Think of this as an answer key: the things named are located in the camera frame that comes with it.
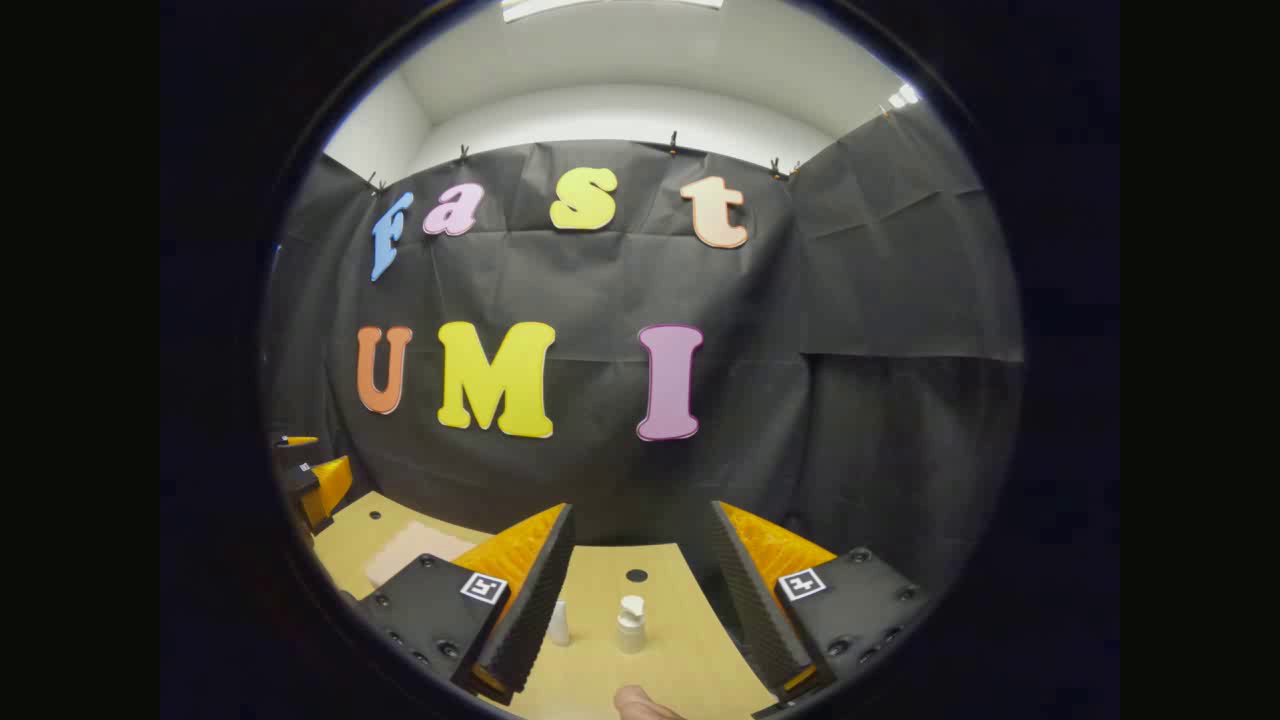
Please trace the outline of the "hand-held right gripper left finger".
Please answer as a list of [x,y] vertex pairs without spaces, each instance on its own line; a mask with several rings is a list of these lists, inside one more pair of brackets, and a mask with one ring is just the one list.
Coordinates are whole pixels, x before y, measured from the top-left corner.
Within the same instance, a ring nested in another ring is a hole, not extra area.
[[356,606],[417,671],[509,705],[540,653],[573,551],[557,503],[447,560],[425,550]]

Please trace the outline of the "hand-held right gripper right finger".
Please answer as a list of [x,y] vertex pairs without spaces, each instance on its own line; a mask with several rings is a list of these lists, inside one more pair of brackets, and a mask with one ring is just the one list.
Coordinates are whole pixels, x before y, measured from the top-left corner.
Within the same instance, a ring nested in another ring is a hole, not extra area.
[[861,679],[913,633],[931,593],[876,551],[828,551],[710,502],[712,547],[748,661],[783,711]]

